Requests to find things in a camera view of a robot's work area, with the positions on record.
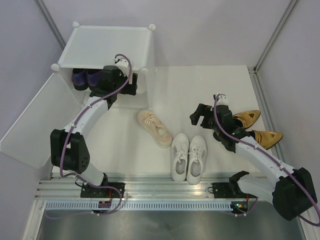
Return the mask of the purple loafer shoe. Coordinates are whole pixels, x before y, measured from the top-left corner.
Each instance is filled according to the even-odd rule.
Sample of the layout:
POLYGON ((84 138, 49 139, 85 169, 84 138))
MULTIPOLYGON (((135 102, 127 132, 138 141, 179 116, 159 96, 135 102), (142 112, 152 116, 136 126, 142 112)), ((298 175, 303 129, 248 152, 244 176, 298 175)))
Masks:
POLYGON ((74 68, 72 70, 71 81, 77 91, 84 91, 88 88, 87 70, 83 68, 74 68))
POLYGON ((86 79, 89 87, 95 87, 101 80, 103 71, 101 69, 88 69, 86 79))

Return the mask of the gold pointed shoe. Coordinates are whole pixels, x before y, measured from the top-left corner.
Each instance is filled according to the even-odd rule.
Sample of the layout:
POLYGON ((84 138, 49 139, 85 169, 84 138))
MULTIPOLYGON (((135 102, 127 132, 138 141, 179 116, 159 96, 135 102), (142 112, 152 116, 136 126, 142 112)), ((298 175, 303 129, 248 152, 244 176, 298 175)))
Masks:
POLYGON ((243 111, 233 115, 233 120, 235 121, 237 126, 243 129, 248 129, 254 125, 260 115, 260 110, 243 111))
POLYGON ((283 133, 275 131, 250 130, 248 133, 266 150, 272 148, 283 138, 283 133))

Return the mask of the beige sneaker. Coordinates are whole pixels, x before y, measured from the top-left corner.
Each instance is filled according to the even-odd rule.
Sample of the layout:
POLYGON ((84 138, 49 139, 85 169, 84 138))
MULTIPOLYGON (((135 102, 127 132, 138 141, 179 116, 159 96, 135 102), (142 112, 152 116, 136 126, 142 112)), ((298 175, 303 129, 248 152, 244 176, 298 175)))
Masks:
POLYGON ((140 127, 147 131, 161 148, 168 148, 172 144, 172 135, 160 118, 148 109, 140 110, 136 115, 140 127))

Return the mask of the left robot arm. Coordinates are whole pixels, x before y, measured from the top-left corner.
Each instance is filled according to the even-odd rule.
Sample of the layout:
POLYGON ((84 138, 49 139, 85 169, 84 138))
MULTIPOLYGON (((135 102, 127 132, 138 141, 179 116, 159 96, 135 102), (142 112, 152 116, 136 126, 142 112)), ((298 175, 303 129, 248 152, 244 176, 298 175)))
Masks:
POLYGON ((132 76, 132 65, 125 59, 103 69, 75 68, 72 71, 74 87, 79 91, 89 89, 89 98, 67 126, 61 130, 54 129, 50 134, 51 163, 59 167, 60 176, 82 180, 99 198, 109 193, 108 177, 91 163, 86 138, 117 100, 118 94, 136 94, 137 82, 129 83, 132 76))

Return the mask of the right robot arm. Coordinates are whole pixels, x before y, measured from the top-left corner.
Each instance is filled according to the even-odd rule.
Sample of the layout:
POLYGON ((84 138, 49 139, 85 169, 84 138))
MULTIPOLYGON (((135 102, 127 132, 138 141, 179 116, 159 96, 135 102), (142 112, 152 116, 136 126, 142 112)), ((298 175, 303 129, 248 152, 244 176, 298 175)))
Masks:
POLYGON ((227 151, 242 156, 264 174, 264 179, 244 170, 232 175, 228 182, 229 194, 235 198, 249 195, 264 200, 272 204, 281 217, 291 221, 317 206, 312 176, 305 168, 296 169, 267 152, 283 135, 250 130, 260 115, 259 110, 232 114, 227 105, 200 103, 189 118, 196 126, 203 117, 202 128, 212 130, 214 139, 227 151))

